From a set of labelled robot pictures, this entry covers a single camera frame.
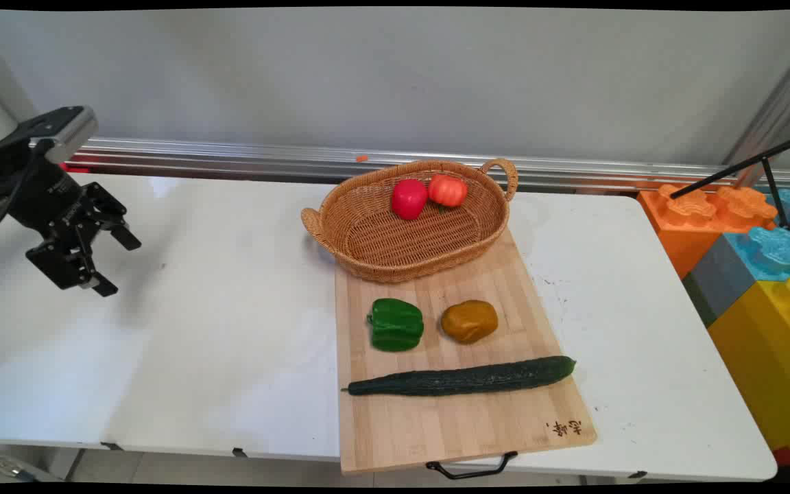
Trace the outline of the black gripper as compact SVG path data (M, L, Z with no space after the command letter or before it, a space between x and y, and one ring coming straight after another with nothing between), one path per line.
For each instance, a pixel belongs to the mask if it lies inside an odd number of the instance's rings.
M66 216L81 206L82 199L87 217L132 251L142 243L125 220L128 210L97 182L79 187L59 165L48 161L50 150L53 141L38 141L34 147L29 141L0 145L0 223L10 216L41 236L41 243L25 257L56 287L112 296L119 288L97 271L87 239L90 229Z

